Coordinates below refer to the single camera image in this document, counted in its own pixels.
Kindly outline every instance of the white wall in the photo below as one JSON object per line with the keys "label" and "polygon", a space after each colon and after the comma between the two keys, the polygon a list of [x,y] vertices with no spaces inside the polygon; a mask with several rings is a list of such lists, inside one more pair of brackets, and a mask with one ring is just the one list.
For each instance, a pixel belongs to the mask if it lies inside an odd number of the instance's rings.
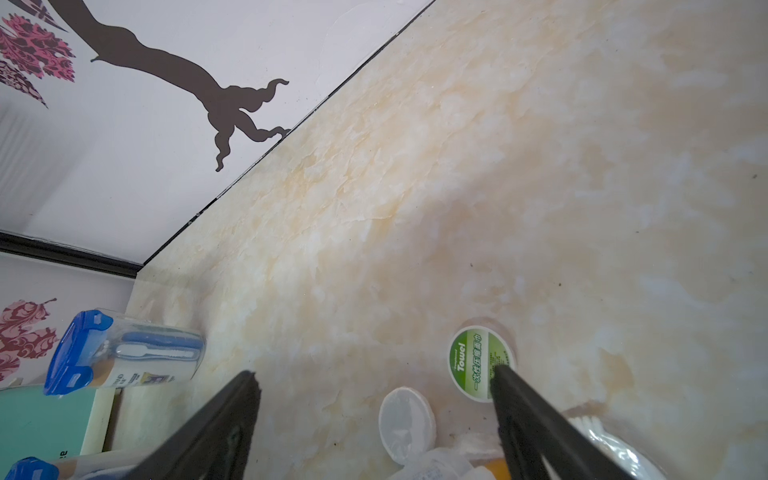
{"label": "white wall", "polygon": [[[187,58],[225,87],[285,78],[251,114],[291,128],[427,0],[85,0],[94,17]],[[10,2],[0,14],[29,14]],[[75,58],[74,83],[27,75],[39,101],[0,84],[0,230],[145,261],[280,138],[236,131],[215,172],[215,130],[190,93],[96,55],[55,12]]]}
{"label": "white wall", "polygon": [[[133,279],[121,276],[0,253],[0,308],[8,309],[19,300],[40,304],[55,298],[45,304],[50,315],[24,328],[28,332],[55,329],[59,340],[78,312],[98,307],[124,312],[133,286]],[[41,358],[19,359],[19,370],[0,380],[0,388],[15,378],[23,378],[24,384],[44,382],[57,344]]]}

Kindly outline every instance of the clear plastic container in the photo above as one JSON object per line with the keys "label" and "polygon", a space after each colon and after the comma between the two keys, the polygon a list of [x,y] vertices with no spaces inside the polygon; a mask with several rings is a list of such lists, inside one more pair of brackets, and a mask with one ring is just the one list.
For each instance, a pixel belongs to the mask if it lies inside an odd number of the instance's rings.
{"label": "clear plastic container", "polygon": [[19,460],[5,480],[119,480],[152,450],[117,450],[43,462],[36,457]]}
{"label": "clear plastic container", "polygon": [[451,449],[434,449],[410,462],[388,480],[459,480],[472,470],[469,461]]}
{"label": "clear plastic container", "polygon": [[192,330],[141,322],[109,310],[80,312],[51,358],[43,393],[188,380],[204,352],[203,337]]}

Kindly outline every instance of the round container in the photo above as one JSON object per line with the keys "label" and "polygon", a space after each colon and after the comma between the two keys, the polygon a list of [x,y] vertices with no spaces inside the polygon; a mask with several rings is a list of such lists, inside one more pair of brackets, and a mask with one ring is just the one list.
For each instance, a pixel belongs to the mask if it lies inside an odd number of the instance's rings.
{"label": "round container", "polygon": [[405,386],[394,389],[379,409],[379,434],[392,460],[405,465],[435,448],[435,414],[421,393]]}
{"label": "round container", "polygon": [[515,356],[507,342],[487,326],[473,325],[460,329],[451,340],[448,368],[454,385],[476,402],[492,402],[493,367],[509,365],[514,369]]}
{"label": "round container", "polygon": [[203,359],[199,333],[141,322],[109,310],[80,312],[56,348],[45,395],[83,387],[127,387],[192,378]]}

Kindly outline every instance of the white plastic lid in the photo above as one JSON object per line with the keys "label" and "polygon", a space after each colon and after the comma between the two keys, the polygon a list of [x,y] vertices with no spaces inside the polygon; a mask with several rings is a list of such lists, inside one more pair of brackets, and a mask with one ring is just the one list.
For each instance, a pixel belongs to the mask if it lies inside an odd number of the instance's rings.
{"label": "white plastic lid", "polygon": [[421,393],[405,386],[394,389],[379,410],[379,434],[392,460],[405,465],[435,448],[435,414]]}

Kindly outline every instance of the marble countertop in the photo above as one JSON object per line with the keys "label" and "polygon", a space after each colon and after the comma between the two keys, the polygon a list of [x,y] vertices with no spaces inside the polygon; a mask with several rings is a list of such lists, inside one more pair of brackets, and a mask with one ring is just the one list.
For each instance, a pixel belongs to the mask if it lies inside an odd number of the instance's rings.
{"label": "marble countertop", "polygon": [[395,387],[439,445],[495,431],[445,361],[483,316],[670,478],[762,478],[765,24],[759,0],[438,0],[139,273],[127,314],[208,347],[125,391],[114,447],[250,369],[247,478],[385,478]]}

